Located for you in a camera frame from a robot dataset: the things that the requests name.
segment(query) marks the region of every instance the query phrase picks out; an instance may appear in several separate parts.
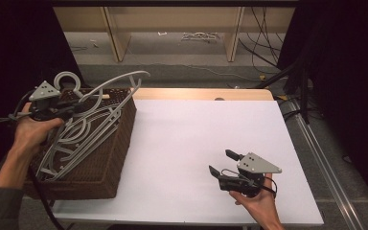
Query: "white table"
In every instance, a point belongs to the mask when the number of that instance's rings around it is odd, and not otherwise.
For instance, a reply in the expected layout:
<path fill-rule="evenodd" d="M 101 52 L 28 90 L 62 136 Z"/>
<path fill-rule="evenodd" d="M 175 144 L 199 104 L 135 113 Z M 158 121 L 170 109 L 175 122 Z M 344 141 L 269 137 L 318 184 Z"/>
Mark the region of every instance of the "white table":
<path fill-rule="evenodd" d="M 273 179 L 278 185 L 276 205 L 284 225 L 323 224 L 276 102 L 137 98 L 118 194 L 113 199 L 57 201 L 53 212 L 58 219 L 254 224 L 256 221 L 234 204 L 228 192 L 219 189 L 209 173 L 209 165 L 219 171 L 236 171 L 236 162 L 225 155 L 225 150 L 233 150 L 241 154 L 253 151 L 282 168 Z"/>

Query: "human hand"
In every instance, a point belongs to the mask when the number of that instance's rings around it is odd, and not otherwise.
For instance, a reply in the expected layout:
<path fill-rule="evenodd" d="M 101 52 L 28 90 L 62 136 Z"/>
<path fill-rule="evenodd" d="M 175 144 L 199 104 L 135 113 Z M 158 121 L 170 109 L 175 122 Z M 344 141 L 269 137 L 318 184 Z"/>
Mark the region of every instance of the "human hand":
<path fill-rule="evenodd" d="M 30 103 L 26 103 L 22 112 L 29 112 Z M 17 121 L 13 146 L 0 170 L 0 188 L 22 189 L 27 170 L 33 156 L 40 150 L 40 144 L 54 127 L 64 122 L 60 118 L 37 122 L 25 116 Z"/>
<path fill-rule="evenodd" d="M 29 112 L 30 103 L 26 103 L 22 112 Z M 20 150 L 22 152 L 19 157 L 30 159 L 40 150 L 40 144 L 43 143 L 49 131 L 54 127 L 60 127 L 64 121 L 60 118 L 53 120 L 37 122 L 25 116 L 17 121 L 16 132 L 14 134 L 14 142 L 12 149 Z"/>
<path fill-rule="evenodd" d="M 266 173 L 265 177 L 271 179 L 272 174 Z M 264 185 L 269 189 L 271 189 L 270 179 L 264 180 Z M 284 229 L 277 214 L 273 193 L 267 190 L 261 190 L 252 198 L 246 197 L 235 191 L 230 191 L 229 195 L 236 200 L 235 204 L 243 205 L 252 218 L 255 219 L 264 230 Z"/>

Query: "brown wicker basket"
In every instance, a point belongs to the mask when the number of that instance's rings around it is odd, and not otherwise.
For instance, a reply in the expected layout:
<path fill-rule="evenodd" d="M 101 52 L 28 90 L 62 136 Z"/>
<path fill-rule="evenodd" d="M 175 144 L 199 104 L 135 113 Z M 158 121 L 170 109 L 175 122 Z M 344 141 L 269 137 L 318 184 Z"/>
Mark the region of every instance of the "brown wicker basket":
<path fill-rule="evenodd" d="M 102 103 L 120 103 L 129 93 L 129 89 L 105 89 L 104 94 L 110 96 Z M 75 99 L 71 90 L 65 90 L 61 96 L 64 101 Z M 95 100 L 87 100 L 84 106 L 90 107 Z M 39 181 L 39 184 L 48 199 L 100 199 L 116 196 L 122 167 L 127 156 L 130 136 L 133 129 L 136 107 L 130 99 L 123 107 L 118 122 L 118 129 L 107 138 L 99 147 L 88 155 L 76 168 L 58 181 Z M 46 149 L 51 145 L 49 140 Z M 31 166 L 34 172 L 43 158 L 43 152 L 34 157 Z M 28 178 L 24 191 L 31 198 L 39 198 L 32 181 Z"/>

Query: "black backdrop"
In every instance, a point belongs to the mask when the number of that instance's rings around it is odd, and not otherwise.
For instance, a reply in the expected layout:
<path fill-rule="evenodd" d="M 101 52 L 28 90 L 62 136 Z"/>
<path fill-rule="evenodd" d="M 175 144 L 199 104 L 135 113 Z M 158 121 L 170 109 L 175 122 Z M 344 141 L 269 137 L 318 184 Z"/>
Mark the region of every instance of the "black backdrop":
<path fill-rule="evenodd" d="M 368 2 L 340 0 L 330 35 L 311 63 L 310 78 L 322 112 L 368 185 Z M 299 55 L 323 9 L 296 9 L 279 67 Z"/>
<path fill-rule="evenodd" d="M 81 75 L 53 8 L 34 2 L 0 0 L 0 117 L 43 80 L 65 70 Z M 11 130 L 0 125 L 0 162 L 11 144 Z"/>

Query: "gripper jaw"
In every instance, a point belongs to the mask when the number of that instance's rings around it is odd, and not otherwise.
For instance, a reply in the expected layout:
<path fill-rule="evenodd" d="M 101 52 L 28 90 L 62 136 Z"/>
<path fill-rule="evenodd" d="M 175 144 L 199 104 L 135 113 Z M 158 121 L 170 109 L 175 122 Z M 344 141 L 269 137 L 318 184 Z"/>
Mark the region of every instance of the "gripper jaw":
<path fill-rule="evenodd" d="M 253 152 L 249 152 L 241 159 L 238 169 L 250 173 L 281 173 L 282 169 L 264 160 Z"/>

